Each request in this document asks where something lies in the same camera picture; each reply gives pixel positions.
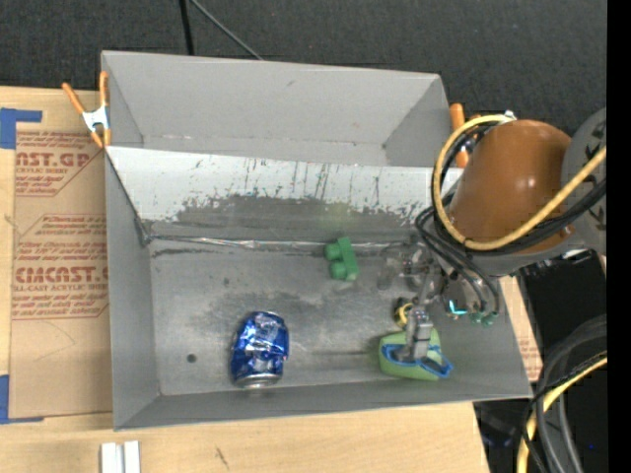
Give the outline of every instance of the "green and blue object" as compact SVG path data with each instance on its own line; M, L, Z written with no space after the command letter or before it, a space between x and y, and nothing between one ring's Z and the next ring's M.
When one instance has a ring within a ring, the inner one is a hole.
M441 351L441 339L436 328L430 333L427 356L422 360L404 363L395 359L392 353L405 346L405 331L387 335L379 343L379 365L385 374L417 380L438 380L447 378L454 365Z

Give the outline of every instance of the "blue plastic piece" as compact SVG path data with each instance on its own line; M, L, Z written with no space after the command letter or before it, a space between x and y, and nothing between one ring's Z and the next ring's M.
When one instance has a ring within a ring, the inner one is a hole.
M41 419L9 419L9 376L0 375L0 425L14 422L38 422Z
M435 352L436 354L440 356L441 362L442 362L441 365L432 361L429 358L426 358L425 361L416 360L413 363L404 363L402 361L398 361L394 358L394 356L392 355L392 352L400 348L401 346L397 344L386 344L383 346L382 352L384 354L384 357L387 359L389 363L393 363L394 365L399 365L401 367L407 367L407 368L420 367L426 372L434 374L435 376L439 378L447 378L452 372L452 370L454 369L454 365L452 365L450 360L445 357L445 355L441 351L441 348L438 345L431 345L429 347L429 350Z
M16 123L41 122L41 110L0 108L0 149L16 148Z

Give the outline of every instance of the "green block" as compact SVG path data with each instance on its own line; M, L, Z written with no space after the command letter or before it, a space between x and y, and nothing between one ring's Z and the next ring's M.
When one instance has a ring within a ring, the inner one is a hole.
M398 376L402 378L415 378L417 380L438 380L439 377L427 370L419 366L413 367L405 367L402 365L397 365L395 363L391 363L384 356L382 350L384 345L394 344L394 345L405 345L405 331L401 331L399 333L393 333L391 335L387 335L379 342L379 366L385 374L389 374L391 376ZM430 333L430 347L441 347L441 339L439 338L438 331L436 328L432 329ZM443 360L439 353L434 351L429 351L427 357L432 361L435 361L438 365L440 365Z
M331 261L328 270L332 279L353 281L359 275L355 252L348 237L338 238L324 246L324 257Z

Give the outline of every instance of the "blue soda can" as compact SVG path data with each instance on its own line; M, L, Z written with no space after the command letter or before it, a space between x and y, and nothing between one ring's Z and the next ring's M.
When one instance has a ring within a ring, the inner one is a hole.
M230 371L235 385L267 387L283 375L289 357L289 331L275 313L256 311L242 322L235 335Z

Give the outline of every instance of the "wire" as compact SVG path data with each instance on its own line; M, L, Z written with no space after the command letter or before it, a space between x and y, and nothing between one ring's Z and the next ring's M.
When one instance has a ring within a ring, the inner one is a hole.
M468 268L469 271L472 271L473 273L477 274L480 277L480 279L491 290L491 293L493 294L493 299L494 299L493 311L495 313L499 313L500 311L499 293L497 289L495 289L495 286L492 285L488 276L486 276L480 268L478 268L475 264L473 264L472 261L470 261L464 254L461 254L456 248L451 247L448 244L443 244L443 242L437 236L432 235L425 229L425 223L427 223L428 219L431 217L433 213L434 213L434 209L432 207L429 207L425 209L416 218L416 221L415 221L416 228L419 231L420 236L423 238L423 241L430 248L430 250L432 250L433 252L441 256L443 259L445 259L448 263L450 263L454 267L454 269L458 272L458 274L461 275L462 278L464 278L464 280L468 282L468 284L471 286L475 294L478 296L478 299L480 300L481 311L486 311L487 300L484 297L484 293L480 285L478 284L478 282L468 274L466 269ZM443 248L445 248L451 255L446 254L443 250L440 250L437 247L437 245L440 245Z
M579 380L585 378L591 372L603 367L604 365L606 365L606 363L607 357L605 356L604 358L598 359L597 361L589 364L586 368L578 372L576 375L572 376L566 382L560 384L558 387L548 389L544 393L540 394L539 399L542 400L543 410L547 411L548 408L557 400L557 398L568 388L570 388ZM532 440L532 438L534 437L534 433L536 432L536 427L536 413L531 413L526 423L526 437L528 439ZM530 449L526 444L526 437L522 437L522 440L520 441L520 447L517 457L517 473L527 472L527 461L530 454Z
M587 162L586 165L583 166L583 168L572 178L572 180L570 180L563 188L561 188L561 190L543 208L541 208L536 214L534 214L526 223L521 225L516 230L513 230L511 233L491 241L474 241L471 239L467 239L466 236L464 236L461 232L457 230L456 226L454 226L452 221L449 219L449 216L441 199L441 183L439 179L443 171L443 162L445 161L445 156L449 149L452 147L454 141L457 140L458 137L460 137L460 135L466 130L488 122L505 123L512 120L514 119L507 115L498 114L476 117L475 119L467 121L448 138L436 160L432 184L432 201L434 203L434 207L440 221L443 223L445 229L449 232L449 234L456 241L462 243L467 248L475 250L491 250L494 248L502 247L514 240L523 237L530 230L532 230L534 226L536 226L539 222L543 221L548 215L550 215L550 213L552 213L552 211L554 211L554 209L556 209L579 186L579 184L581 184L581 182L583 182L585 178L590 175L590 173L592 173L592 171L594 171L604 161L606 157L606 146L604 146Z
M576 444L572 439L572 432L570 431L570 421L568 420L568 414L565 409L565 394L561 394L559 396L557 408L559 423L561 427L561 436L563 437L563 442L565 443L568 455L570 456L570 460L572 461L572 466L574 466L574 469L578 473L582 473L583 466L581 465L581 458L579 457L579 451L576 449Z
M548 355L546 355L543 371L541 372L541 376L539 378L539 381L537 382L536 394L528 404L525 416L525 423L523 427L523 440L520 443L520 454L530 454L532 459L535 461L537 467L541 471L545 471L546 467L543 464L543 460L541 459L538 452L536 452L536 450L532 447L531 438L534 434L535 429L532 427L532 418L534 418L535 423L537 422L537 420L539 422L539 440L543 445L543 450L546 453L546 457L551 461L551 465L555 468L555 470L563 472L564 467L558 460L558 457L554 452L554 448L551 445L550 436L547 433L544 414L547 411L549 405L547 407L544 406L544 396L554 387L561 385L577 373L589 367L591 364L594 363L594 360L600 359L603 355L606 356L606 351L603 351L599 355L590 358L584 363L579 364L569 373L563 375L556 382L550 384L548 383L548 380L550 380L550 378L554 376L555 370L560 369L561 372L564 372L566 370L566 365L569 361L570 355L576 352L579 347L584 346L588 342L592 342L601 338L606 338L606 322L606 313L584 322L572 333L570 333L570 335L568 335L561 343L556 345Z
M231 38L234 42L240 45L243 49L245 49L249 54L259 60L263 60L263 58L254 51L249 45L243 42L240 38L238 38L235 34L233 34L226 26L224 26L217 18L215 18L210 12L208 12L197 0L189 0L191 4L193 4L199 12L201 12L206 18L208 18L219 30L221 30L224 34L226 34L229 38Z
M512 254L532 247L533 245L538 244L569 226L574 220L584 215L588 209L592 208L605 194L606 177L566 212L555 218L542 221L535 226L529 234L523 236L522 238L512 241L503 247L473 252L476 257L489 257L501 254ZM459 247L459 245L456 245L454 239L449 236L445 228L440 223L437 224L437 232L439 235L443 236L444 242L449 243L452 246Z
M573 331L546 357L546 365L544 366L544 371L537 383L537 389L544 389L548 380L553 376L555 369L559 368L561 372L566 369L570 355L578 347L604 337L606 337L606 314L599 315L598 317L585 322L582 326ZM561 463L554 445L552 444L552 437L550 436L550 432L548 431L545 423L545 411L542 400L538 400L536 403L536 417L539 421L539 440L541 441L551 465L556 471L563 473L565 471L565 466ZM580 461L577 471L583 471Z
M193 46L193 36L190 31L190 22L188 21L188 10L186 9L186 0L177 0L179 4L179 13L181 14L181 24L184 28L184 38L186 40L186 51L189 56L195 55L195 48Z

